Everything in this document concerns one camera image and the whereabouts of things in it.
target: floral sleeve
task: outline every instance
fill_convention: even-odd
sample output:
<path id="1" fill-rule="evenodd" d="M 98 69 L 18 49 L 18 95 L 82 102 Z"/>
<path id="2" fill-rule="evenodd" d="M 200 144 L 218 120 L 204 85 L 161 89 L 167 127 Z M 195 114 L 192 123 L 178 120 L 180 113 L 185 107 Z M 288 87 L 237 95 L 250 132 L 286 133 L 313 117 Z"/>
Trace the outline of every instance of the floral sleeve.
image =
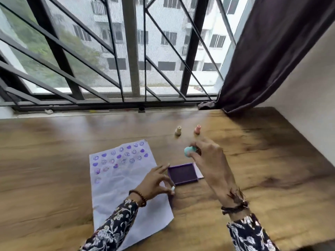
<path id="1" fill-rule="evenodd" d="M 126 199 L 79 251 L 115 251 L 122 244 L 137 215 L 136 202 Z"/>
<path id="2" fill-rule="evenodd" d="M 227 224 L 236 251 L 279 251 L 254 214 Z"/>

